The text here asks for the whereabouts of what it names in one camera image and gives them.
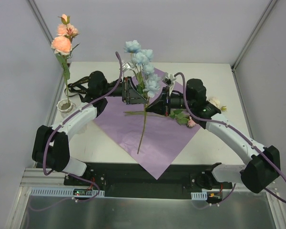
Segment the aluminium right corner post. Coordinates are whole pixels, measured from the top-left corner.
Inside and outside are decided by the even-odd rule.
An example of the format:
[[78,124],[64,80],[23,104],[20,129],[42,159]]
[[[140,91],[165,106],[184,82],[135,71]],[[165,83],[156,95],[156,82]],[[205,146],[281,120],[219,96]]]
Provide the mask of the aluminium right corner post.
[[262,27],[268,20],[269,16],[273,12],[276,5],[279,3],[279,0],[270,0],[266,5],[265,9],[263,10],[261,16],[259,17],[257,23],[255,24],[254,28],[252,29],[250,35],[248,36],[247,40],[245,41],[240,53],[238,54],[236,60],[231,65],[231,70],[234,73],[238,68],[239,64],[243,60],[244,56],[248,52],[249,48],[253,44],[254,40],[258,36],[259,32],[261,31]]

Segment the black ribbon gold lettering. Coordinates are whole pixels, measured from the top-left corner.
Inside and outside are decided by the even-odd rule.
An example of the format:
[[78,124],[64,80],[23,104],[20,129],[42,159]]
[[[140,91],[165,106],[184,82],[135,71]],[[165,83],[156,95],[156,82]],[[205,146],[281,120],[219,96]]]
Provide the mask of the black ribbon gold lettering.
[[65,95],[68,95],[69,97],[73,97],[77,94],[86,95],[88,88],[86,88],[84,85],[88,84],[90,80],[89,76],[85,76],[76,82],[69,83],[67,87],[64,89]]

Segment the aluminium corner post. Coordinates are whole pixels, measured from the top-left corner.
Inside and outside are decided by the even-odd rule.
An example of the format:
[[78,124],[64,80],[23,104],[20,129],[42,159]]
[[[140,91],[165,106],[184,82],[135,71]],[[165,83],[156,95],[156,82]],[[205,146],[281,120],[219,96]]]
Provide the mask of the aluminium corner post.
[[34,18],[36,19],[39,28],[41,29],[41,32],[43,33],[46,42],[48,43],[49,47],[51,46],[51,42],[54,39],[37,3],[35,0],[26,0],[26,3],[28,4],[30,10],[33,13]]
[[254,40],[258,36],[259,32],[261,31],[262,27],[268,20],[269,16],[273,12],[276,5],[279,3],[279,0],[270,0],[266,5],[265,9],[263,10],[261,16],[259,17],[257,23],[255,24],[254,28],[252,29],[250,35],[248,36],[247,40],[245,41],[240,53],[238,54],[236,60],[231,65],[231,70],[234,73],[238,68],[239,64],[243,60],[244,56],[248,52],[249,48],[253,44]]

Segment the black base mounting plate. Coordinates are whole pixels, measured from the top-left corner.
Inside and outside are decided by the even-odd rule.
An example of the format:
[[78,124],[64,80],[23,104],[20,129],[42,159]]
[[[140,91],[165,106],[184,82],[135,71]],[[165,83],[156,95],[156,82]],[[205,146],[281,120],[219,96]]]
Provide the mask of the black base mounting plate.
[[189,199],[191,193],[232,188],[232,180],[215,178],[220,166],[170,165],[156,179],[139,164],[87,163],[80,178],[68,175],[64,185],[101,190],[114,198]]

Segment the peach artificial flower stem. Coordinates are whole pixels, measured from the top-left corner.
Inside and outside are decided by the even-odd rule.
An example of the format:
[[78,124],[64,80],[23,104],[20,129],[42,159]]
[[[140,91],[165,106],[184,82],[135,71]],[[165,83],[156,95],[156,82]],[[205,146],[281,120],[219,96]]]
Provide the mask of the peach artificial flower stem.
[[62,68],[62,77],[67,89],[70,79],[70,70],[68,60],[72,57],[73,50],[79,45],[73,47],[73,40],[79,35],[78,29],[71,24],[70,15],[62,14],[59,16],[61,23],[57,27],[57,36],[51,42],[51,48]]

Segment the aluminium left corner post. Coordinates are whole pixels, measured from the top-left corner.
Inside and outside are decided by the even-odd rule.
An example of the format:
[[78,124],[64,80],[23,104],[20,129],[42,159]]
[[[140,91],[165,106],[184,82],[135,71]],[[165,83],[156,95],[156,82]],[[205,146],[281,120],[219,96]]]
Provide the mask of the aluminium left corner post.
[[41,32],[43,33],[46,42],[48,43],[49,47],[51,46],[51,42],[54,39],[37,3],[35,0],[26,0],[26,3],[28,4],[30,10],[33,13],[34,18],[36,19],[39,28],[41,29]]

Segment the white ribbed vase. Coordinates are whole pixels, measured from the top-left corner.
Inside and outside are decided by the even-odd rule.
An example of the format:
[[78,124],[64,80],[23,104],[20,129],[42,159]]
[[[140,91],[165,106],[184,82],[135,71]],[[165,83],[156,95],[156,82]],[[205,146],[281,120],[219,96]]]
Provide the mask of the white ribbed vase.
[[76,109],[76,104],[74,104],[70,99],[62,99],[56,106],[62,118],[67,117]]

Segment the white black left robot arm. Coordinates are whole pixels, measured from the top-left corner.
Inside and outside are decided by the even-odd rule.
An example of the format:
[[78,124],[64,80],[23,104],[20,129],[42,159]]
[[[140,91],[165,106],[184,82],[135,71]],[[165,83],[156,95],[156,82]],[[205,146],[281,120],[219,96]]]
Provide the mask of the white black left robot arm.
[[69,141],[86,124],[97,118],[107,106],[107,97],[121,97],[126,104],[147,104],[147,99],[135,87],[131,77],[109,83],[101,71],[88,76],[86,94],[81,105],[61,122],[38,128],[32,159],[42,165],[45,175],[51,172],[74,174],[74,179],[85,186],[91,181],[86,163],[71,157]]

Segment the purple tissue paper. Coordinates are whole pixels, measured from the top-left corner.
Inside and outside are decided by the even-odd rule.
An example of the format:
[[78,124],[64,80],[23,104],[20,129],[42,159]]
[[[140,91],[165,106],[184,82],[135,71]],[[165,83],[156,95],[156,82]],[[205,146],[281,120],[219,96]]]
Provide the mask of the purple tissue paper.
[[141,111],[143,105],[126,105],[118,97],[107,101],[93,121],[99,128],[91,144],[94,162],[136,161],[158,179],[200,129],[199,125],[180,125],[170,117],[127,115],[128,111]]

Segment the blue artificial flower stem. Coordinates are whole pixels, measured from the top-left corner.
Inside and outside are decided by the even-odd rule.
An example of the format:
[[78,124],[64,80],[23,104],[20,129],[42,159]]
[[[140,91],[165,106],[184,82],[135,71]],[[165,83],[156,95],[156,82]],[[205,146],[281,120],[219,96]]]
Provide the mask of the blue artificial flower stem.
[[140,152],[146,128],[147,107],[150,104],[150,99],[154,98],[160,90],[161,78],[155,73],[154,66],[152,65],[153,50],[142,49],[140,43],[137,40],[133,40],[125,43],[124,52],[130,54],[130,67],[138,81],[136,88],[139,95],[147,101],[143,105],[143,130],[137,150],[137,152]]

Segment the white pink flower stem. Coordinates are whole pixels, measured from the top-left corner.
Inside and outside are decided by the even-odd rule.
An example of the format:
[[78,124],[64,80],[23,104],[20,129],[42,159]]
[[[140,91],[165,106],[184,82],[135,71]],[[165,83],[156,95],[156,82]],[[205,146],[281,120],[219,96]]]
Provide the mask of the white pink flower stem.
[[222,106],[220,101],[212,97],[202,103],[202,105],[196,105],[196,101],[192,104],[188,102],[190,111],[188,111],[183,104],[180,109],[173,109],[170,112],[169,117],[176,119],[180,125],[186,125],[192,128],[195,124],[199,124],[202,128],[206,127],[206,122],[212,120],[212,117],[216,114],[221,114],[227,111],[226,106]]

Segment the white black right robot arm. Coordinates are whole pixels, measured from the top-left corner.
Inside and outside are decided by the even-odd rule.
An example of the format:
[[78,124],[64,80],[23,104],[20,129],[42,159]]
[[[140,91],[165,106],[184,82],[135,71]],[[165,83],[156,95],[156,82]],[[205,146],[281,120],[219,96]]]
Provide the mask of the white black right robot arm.
[[147,111],[169,116],[186,107],[195,115],[193,120],[197,124],[225,142],[243,161],[243,165],[211,165],[195,179],[199,187],[211,190],[223,182],[242,183],[253,193],[259,193],[279,177],[273,168],[280,168],[278,149],[265,147],[253,139],[246,140],[245,135],[232,129],[221,111],[207,100],[206,88],[200,79],[188,80],[184,94],[163,87]]

